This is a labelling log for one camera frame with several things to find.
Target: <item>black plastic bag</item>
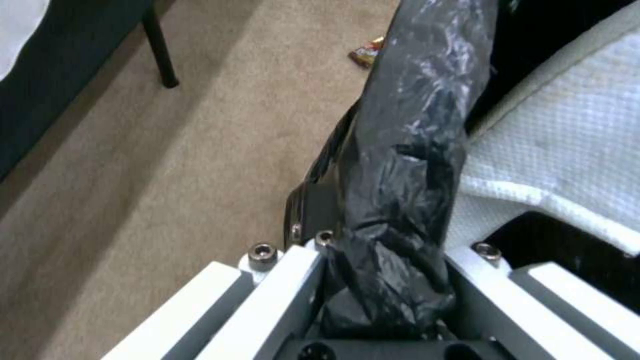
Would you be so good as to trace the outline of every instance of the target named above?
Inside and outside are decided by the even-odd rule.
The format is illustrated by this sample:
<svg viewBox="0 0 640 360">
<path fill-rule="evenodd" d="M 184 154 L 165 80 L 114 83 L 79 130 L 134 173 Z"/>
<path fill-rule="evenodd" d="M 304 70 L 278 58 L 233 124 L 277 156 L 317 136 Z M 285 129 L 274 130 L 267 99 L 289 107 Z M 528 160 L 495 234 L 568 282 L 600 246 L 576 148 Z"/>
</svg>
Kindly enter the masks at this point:
<svg viewBox="0 0 640 360">
<path fill-rule="evenodd" d="M 321 327 L 428 338 L 454 302 L 441 250 L 483 91 L 494 0 L 404 0 L 363 91 L 308 181 L 335 188 Z"/>
</svg>

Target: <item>hex bolt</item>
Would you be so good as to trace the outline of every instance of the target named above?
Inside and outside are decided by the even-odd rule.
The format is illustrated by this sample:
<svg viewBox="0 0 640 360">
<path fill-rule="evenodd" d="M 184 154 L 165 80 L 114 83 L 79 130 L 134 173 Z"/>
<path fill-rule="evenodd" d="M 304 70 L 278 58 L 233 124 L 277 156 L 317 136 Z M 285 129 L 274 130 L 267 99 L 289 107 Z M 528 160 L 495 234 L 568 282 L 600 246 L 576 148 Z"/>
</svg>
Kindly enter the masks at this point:
<svg viewBox="0 0 640 360">
<path fill-rule="evenodd" d="M 333 241 L 333 231 L 322 230 L 316 233 L 314 242 L 316 243 L 316 250 L 327 247 Z"/>
<path fill-rule="evenodd" d="M 257 243 L 249 249 L 249 267 L 265 272 L 278 262 L 278 249 L 270 243 Z"/>
<path fill-rule="evenodd" d="M 500 259 L 502 259 L 502 252 L 492 245 L 487 243 L 478 242 L 471 245 L 471 249 L 480 255 L 481 258 L 487 260 L 491 265 L 498 267 Z"/>
</svg>

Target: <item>white mesh fabric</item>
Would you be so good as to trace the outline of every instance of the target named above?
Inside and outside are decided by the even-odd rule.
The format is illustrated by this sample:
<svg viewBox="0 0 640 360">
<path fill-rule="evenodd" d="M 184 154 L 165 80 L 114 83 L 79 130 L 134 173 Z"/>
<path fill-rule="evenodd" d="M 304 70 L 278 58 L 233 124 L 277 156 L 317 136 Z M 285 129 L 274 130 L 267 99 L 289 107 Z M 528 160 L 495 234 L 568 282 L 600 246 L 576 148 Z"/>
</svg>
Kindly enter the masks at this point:
<svg viewBox="0 0 640 360">
<path fill-rule="evenodd" d="M 488 115 L 448 247 L 535 209 L 640 253 L 640 2 L 541 65 Z"/>
</svg>

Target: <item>black fabric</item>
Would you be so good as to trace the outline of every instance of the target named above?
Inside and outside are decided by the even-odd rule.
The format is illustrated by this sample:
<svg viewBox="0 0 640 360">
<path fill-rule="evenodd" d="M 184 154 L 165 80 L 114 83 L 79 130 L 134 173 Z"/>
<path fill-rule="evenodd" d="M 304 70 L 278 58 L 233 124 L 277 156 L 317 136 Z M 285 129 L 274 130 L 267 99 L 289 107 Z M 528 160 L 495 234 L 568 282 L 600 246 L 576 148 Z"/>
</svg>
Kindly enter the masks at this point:
<svg viewBox="0 0 640 360">
<path fill-rule="evenodd" d="M 0 81 L 0 181 L 135 27 L 152 0 L 52 0 Z"/>
</svg>

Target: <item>white fabric cover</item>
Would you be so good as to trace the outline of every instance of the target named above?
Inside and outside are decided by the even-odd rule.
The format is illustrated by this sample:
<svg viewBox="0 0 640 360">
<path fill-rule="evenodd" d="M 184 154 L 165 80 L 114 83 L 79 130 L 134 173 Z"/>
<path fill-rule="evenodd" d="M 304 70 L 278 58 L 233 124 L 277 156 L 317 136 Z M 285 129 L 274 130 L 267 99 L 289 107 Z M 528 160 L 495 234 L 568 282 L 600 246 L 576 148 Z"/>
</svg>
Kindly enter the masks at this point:
<svg viewBox="0 0 640 360">
<path fill-rule="evenodd" d="M 640 1 L 514 88 L 471 138 L 445 246 L 536 210 L 640 253 Z"/>
<path fill-rule="evenodd" d="M 0 0 L 0 81 L 15 65 L 47 7 L 49 0 Z"/>
</svg>

